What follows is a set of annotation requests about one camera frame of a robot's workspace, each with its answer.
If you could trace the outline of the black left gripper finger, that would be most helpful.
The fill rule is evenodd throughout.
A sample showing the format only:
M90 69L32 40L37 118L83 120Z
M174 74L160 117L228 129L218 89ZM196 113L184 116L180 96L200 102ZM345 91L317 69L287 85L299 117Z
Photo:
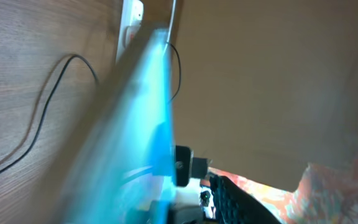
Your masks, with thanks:
M219 223L281 224L258 200L228 177L214 175L209 178L209 182Z

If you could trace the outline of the Galaxy S25 smartphone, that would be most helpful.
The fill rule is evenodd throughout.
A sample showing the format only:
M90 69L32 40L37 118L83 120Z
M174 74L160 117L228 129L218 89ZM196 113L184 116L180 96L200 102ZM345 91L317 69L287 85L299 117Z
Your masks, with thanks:
M58 152L27 223L165 223L175 198L167 30L140 28Z

